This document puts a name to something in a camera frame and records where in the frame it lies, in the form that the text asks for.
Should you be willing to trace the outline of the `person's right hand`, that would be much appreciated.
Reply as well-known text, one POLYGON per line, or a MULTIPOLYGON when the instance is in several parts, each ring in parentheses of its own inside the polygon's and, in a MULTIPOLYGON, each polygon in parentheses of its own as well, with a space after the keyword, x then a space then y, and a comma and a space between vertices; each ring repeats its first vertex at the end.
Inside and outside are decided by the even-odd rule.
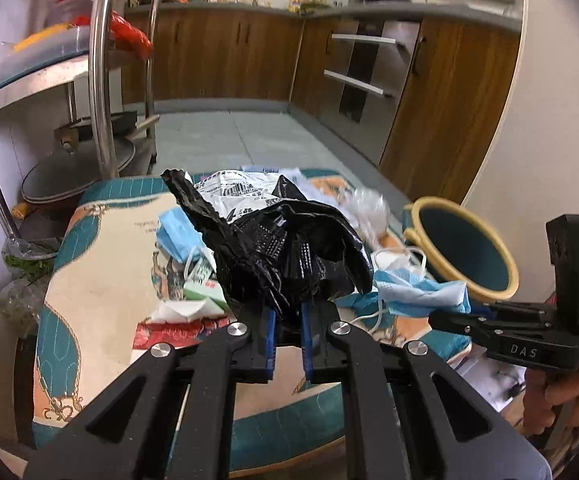
POLYGON ((560 380, 547 378, 543 370, 525 371, 526 390, 523 400, 523 427, 527 436, 542 434, 553 426, 555 408, 574 403, 567 427, 579 427, 579 370, 560 380))

